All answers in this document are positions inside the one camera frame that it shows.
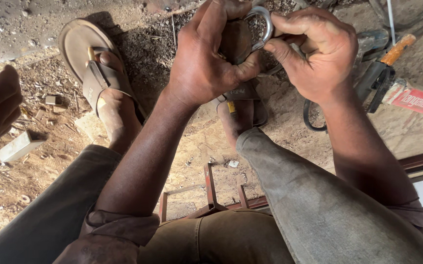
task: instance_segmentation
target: dirt floor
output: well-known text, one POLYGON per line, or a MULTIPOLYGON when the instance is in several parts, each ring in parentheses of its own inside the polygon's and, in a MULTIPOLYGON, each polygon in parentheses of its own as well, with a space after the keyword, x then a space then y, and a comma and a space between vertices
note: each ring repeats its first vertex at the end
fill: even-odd
MULTIPOLYGON (((290 12, 294 5, 294 2, 285 0, 265 3, 269 10, 282 13, 290 12)), ((367 3, 356 4, 356 11, 350 10, 351 6, 335 5, 334 13, 343 21, 354 24, 358 32, 368 27, 379 28, 377 17, 367 11, 367 3)), ((174 15, 177 32, 193 13, 194 10, 174 15)), ((167 17, 112 37, 125 61, 134 93, 147 112, 153 109, 159 93, 167 84, 174 61, 171 23, 167 17)), ((258 21, 251 21, 250 25, 260 27, 258 21)), ((399 77, 423 85, 422 49, 423 36, 396 63, 399 77)), ((88 123, 95 127, 90 135, 75 124, 76 120, 91 116, 92 112, 82 96, 80 84, 67 72, 59 55, 20 67, 18 71, 25 98, 22 107, 27 114, 22 115, 14 123, 13 130, 0 139, 0 149, 24 130, 46 138, 46 142, 17 161, 0 162, 0 230, 40 195, 85 146, 92 143, 108 145, 99 122, 88 123), (44 104, 47 95, 61 97, 67 109, 61 111, 44 104), (39 110, 45 113, 37 120, 33 117, 39 110)), ((302 122, 304 99, 290 84, 284 71, 270 77, 258 77, 256 83, 256 90, 270 114, 268 124, 263 127, 267 135, 280 146, 334 172, 329 136, 305 127, 302 122)), ((310 117, 316 126, 323 125, 324 118, 317 108, 311 110, 310 117)), ((395 106, 381 106, 370 118, 398 158, 423 153, 423 115, 395 106)), ((164 191, 181 188, 187 191, 168 197, 167 219, 188 215, 206 204, 203 165, 208 162, 212 163, 220 204, 226 206, 239 202, 238 184, 245 185, 249 199, 263 196, 255 172, 228 146, 216 110, 209 103, 194 114, 179 143, 164 191), (230 161, 238 161, 237 168, 229 166, 230 161)))

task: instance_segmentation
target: man's left hand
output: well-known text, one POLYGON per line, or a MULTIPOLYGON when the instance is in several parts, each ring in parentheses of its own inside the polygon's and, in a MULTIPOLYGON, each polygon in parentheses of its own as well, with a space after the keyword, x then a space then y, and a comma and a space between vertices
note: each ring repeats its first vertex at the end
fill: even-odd
POLYGON ((246 15, 250 2, 208 0, 179 33, 168 87, 184 104, 197 107, 259 74, 257 52, 240 65, 218 56, 226 21, 246 15))

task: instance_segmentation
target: foot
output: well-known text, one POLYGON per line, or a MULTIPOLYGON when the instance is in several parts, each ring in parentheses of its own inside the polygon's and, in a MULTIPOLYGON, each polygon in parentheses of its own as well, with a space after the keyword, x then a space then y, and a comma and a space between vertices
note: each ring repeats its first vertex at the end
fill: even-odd
POLYGON ((223 124, 229 145, 231 145, 232 149, 236 150, 236 141, 239 135, 252 128, 254 102, 253 100, 233 100, 233 102, 238 112, 237 120, 231 118, 227 101, 218 105, 218 115, 223 124))
MULTIPOLYGON (((105 66, 123 72, 120 59, 112 52, 104 51, 96 59, 105 66)), ((109 148, 125 154, 141 130, 133 99, 121 91, 105 89, 97 101, 97 112, 107 130, 109 148)))

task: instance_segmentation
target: sandal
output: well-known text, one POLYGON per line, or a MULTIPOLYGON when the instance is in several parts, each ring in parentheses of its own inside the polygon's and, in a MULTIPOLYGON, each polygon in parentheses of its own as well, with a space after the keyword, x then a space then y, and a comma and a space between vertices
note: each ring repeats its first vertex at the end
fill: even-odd
POLYGON ((251 81, 246 81, 240 84, 236 89, 223 93, 218 98, 213 99, 212 102, 216 105, 216 110, 218 111, 218 105, 220 105, 220 103, 225 101, 231 102, 233 100, 254 100, 254 119, 252 121, 252 126, 260 127, 267 124, 269 113, 263 105, 262 99, 252 86, 251 81))
POLYGON ((140 123, 144 123, 146 114, 133 94, 120 52, 113 41, 97 25, 76 18, 68 22, 58 38, 60 55, 68 71, 83 87, 83 95, 95 110, 97 100, 104 89, 115 89, 130 96, 135 103, 135 114, 140 123), (110 51, 122 62, 123 74, 101 63, 89 60, 88 48, 92 47, 95 55, 110 51))

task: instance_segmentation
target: forearm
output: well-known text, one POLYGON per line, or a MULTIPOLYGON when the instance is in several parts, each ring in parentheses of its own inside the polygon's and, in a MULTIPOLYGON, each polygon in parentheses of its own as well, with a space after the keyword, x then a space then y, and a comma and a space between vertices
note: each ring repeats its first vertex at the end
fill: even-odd
POLYGON ((374 129, 354 90, 348 88, 334 97, 334 103, 321 107, 337 176, 384 205, 416 199, 412 183, 374 129))
POLYGON ((103 188, 96 209, 138 217, 153 212, 184 128, 198 107, 166 87, 136 140, 103 188))

